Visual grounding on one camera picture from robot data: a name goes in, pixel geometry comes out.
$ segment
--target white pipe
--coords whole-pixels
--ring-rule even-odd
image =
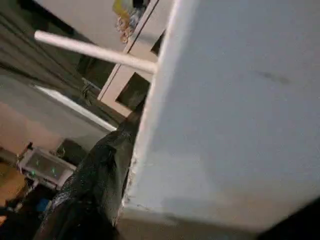
[[[37,30],[34,33],[34,38],[46,44],[85,54],[104,61],[127,65],[150,74],[154,74],[157,71],[156,62],[143,60],[129,54],[105,49],[83,41],[73,40],[68,37],[59,36],[40,30]]]

